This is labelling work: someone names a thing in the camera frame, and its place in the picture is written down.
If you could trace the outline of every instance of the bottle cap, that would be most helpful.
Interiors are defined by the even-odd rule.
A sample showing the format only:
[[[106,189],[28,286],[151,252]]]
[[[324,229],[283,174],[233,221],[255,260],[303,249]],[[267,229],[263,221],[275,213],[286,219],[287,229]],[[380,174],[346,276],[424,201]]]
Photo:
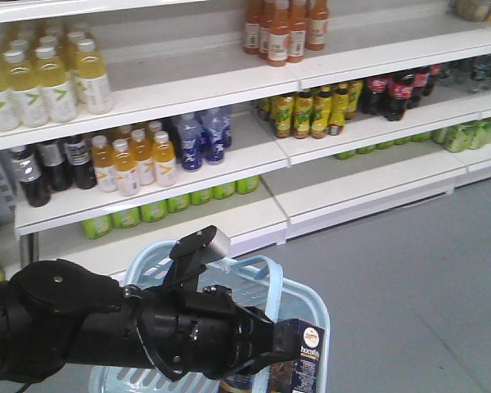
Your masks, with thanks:
[[[92,39],[83,39],[78,41],[77,45],[79,47],[79,51],[81,52],[92,52],[97,48],[97,45]]]
[[[165,131],[157,131],[155,134],[155,142],[164,143],[169,140],[169,135]]]
[[[4,59],[10,64],[21,63],[25,60],[25,54],[22,51],[7,51],[3,54]]]

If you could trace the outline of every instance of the robotic arm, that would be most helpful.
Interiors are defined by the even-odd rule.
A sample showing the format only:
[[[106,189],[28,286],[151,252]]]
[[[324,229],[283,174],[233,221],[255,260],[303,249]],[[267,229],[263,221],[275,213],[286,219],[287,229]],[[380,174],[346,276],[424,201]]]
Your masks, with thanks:
[[[229,288],[197,291],[229,240],[210,226],[177,242],[163,284],[120,287],[67,260],[39,261],[0,282],[0,381],[41,382],[66,363],[157,368],[221,379],[295,359],[297,333]]]

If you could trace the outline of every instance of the grey floor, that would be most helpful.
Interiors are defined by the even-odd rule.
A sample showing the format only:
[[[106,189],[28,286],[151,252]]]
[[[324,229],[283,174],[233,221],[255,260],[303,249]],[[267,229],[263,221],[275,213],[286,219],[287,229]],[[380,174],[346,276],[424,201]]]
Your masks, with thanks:
[[[491,179],[261,253],[327,304],[327,392],[491,393]],[[88,371],[28,392],[86,393]]]

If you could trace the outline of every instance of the plastic basket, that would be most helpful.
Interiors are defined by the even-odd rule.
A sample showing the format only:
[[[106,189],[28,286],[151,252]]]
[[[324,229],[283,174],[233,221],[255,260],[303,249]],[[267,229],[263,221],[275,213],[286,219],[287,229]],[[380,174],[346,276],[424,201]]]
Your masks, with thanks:
[[[169,252],[175,243],[159,242],[140,252],[128,268],[124,285],[160,285],[172,263]],[[324,328],[317,392],[325,393],[331,328],[326,306],[315,291],[283,278],[282,267],[261,255],[240,261],[225,258],[210,264],[200,276],[199,289],[211,284],[230,287],[235,302],[257,306],[272,320],[301,318]],[[253,393],[264,393],[267,380],[265,368],[255,375]],[[218,381],[199,373],[171,382],[157,370],[140,368],[94,367],[89,381],[90,393],[213,393],[217,389]]]

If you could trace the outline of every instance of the store shelf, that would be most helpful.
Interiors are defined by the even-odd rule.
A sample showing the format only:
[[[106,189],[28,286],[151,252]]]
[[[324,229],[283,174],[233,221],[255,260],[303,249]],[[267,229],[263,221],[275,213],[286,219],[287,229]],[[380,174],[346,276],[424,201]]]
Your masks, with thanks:
[[[16,232],[25,235],[55,228],[286,167],[286,155],[259,127],[253,114],[246,112],[233,116],[232,129],[233,144],[221,165],[204,163],[200,170],[192,173],[178,169],[179,179],[172,187],[151,184],[143,186],[138,195],[131,197],[101,192],[97,187],[90,190],[73,187],[53,193],[50,202],[40,208],[30,207],[26,200],[19,198]]]
[[[0,2],[0,23],[203,1],[205,0],[138,0],[137,2],[124,0],[20,0]]]
[[[64,258],[95,273],[111,274],[126,269],[146,246],[176,240],[208,225],[216,225],[232,239],[229,256],[257,250],[284,241],[286,216],[267,189],[249,195],[233,195],[169,215],[157,223],[142,223],[131,229],[115,229],[97,240],[88,240],[80,224],[70,224],[40,233],[40,258]]]
[[[325,157],[266,174],[289,217],[287,238],[412,201],[449,193],[464,164],[432,142],[409,143],[349,160]]]

